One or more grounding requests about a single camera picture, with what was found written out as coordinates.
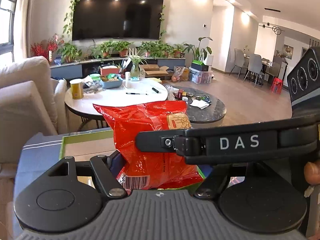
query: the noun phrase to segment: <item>camera lens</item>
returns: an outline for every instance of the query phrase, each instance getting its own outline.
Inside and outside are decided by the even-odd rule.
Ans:
[[[291,79],[291,90],[295,94],[297,92],[297,82],[294,78]]]
[[[308,86],[307,74],[302,67],[298,69],[298,83],[302,90],[305,90]]]
[[[309,59],[309,62],[308,62],[308,71],[311,79],[313,81],[316,81],[318,77],[318,68],[316,66],[316,62],[312,58]]]

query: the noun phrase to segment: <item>pink box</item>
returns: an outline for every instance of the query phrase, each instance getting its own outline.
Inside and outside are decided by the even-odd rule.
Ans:
[[[100,75],[107,76],[109,74],[119,74],[120,68],[100,68]]]

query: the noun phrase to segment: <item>black tv screen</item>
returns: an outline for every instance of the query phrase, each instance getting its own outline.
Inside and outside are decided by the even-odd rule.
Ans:
[[[80,0],[72,39],[158,39],[162,5],[163,0]]]

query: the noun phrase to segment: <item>black round pad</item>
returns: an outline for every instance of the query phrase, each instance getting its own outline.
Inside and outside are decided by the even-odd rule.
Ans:
[[[15,213],[23,228],[62,233],[92,221],[102,208],[93,187],[65,176],[36,180],[17,197]]]
[[[38,205],[45,210],[58,211],[63,210],[73,204],[75,196],[61,189],[48,190],[41,193],[37,199]]]
[[[307,210],[304,196],[279,177],[248,177],[227,188],[219,206],[231,222],[256,233],[293,230]]]

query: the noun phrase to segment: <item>barcode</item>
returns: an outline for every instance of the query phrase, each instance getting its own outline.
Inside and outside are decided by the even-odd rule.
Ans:
[[[148,184],[149,176],[125,176],[120,184],[125,190],[141,189]]]

